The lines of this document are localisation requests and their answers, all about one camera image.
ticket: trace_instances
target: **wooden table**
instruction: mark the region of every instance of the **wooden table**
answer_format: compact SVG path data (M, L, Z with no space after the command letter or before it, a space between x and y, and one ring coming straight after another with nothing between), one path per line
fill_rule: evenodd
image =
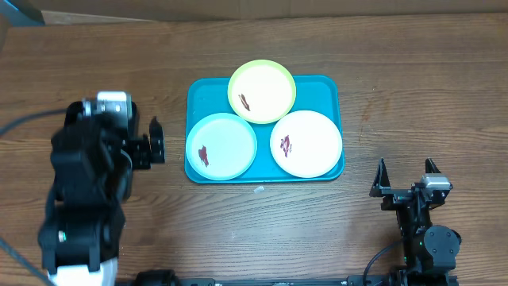
M187 89L254 59L339 88L346 169L333 182L197 185L183 171ZM454 185L435 224L462 234L461 285L508 283L508 14L209 21L10 29L0 56L0 125L97 91L129 91L140 131L157 115L167 163L135 175L123 205L119 278L330 278L363 272L399 239L369 198L378 159L408 187L426 157ZM49 138L63 116L0 140L0 234L40 265L37 231L52 184ZM372 273L402 263L401 250ZM4 253L0 283L38 284Z

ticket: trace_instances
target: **white plate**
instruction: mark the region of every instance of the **white plate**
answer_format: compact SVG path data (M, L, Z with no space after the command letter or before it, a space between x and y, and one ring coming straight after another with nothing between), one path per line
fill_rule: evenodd
M270 150L284 171L301 178L314 178L337 164L342 153L342 136L325 115L310 110L295 111L275 125Z
M247 171L257 151L252 127L234 114L212 114L200 120L187 136L185 154L190 166L210 180L229 180Z
M253 60L231 76L228 99L235 113L248 122L272 123L293 107L296 85L282 65L271 60Z

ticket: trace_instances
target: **dark red smear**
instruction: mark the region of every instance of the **dark red smear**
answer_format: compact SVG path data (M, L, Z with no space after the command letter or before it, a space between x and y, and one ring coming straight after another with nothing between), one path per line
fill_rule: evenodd
M289 135L285 136L284 139L280 139L280 148L283 149L284 154L286 155L286 158L287 158L287 154L291 153L291 147L293 147L293 145L290 144L290 142L289 142Z
M208 155L206 154L206 147L203 146L203 148L198 150L198 154L201 162L205 164L205 167L208 167Z
M250 109L250 106L247 104L247 99L245 99L245 95L243 95L243 94L242 95L238 95L238 97L240 98L241 104L244 105L245 109L250 111L251 109Z

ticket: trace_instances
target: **green-rimmed plate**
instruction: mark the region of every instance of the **green-rimmed plate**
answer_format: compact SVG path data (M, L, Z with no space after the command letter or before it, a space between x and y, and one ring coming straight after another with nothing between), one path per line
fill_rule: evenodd
M293 107L296 85L282 65L271 60L253 60L231 76L228 99L238 116L248 122L272 123Z

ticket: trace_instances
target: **blue tray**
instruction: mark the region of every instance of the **blue tray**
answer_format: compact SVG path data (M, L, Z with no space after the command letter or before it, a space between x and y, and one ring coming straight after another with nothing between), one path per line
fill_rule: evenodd
M337 85L333 80L325 75L295 75L294 81L296 82L296 100L290 112L313 110L324 114L335 123L343 135ZM192 127L204 117L219 112L235 114L228 101L228 83L229 78L211 78L199 79L190 86L187 96L186 139ZM209 180L191 167L187 156L185 156L185 173L189 179L199 184L334 180L342 173L346 165L344 147L337 165L325 175L315 178L298 178L282 170L270 152L270 135L276 123L262 125L251 123L257 137L257 154L251 167L241 176L231 180Z

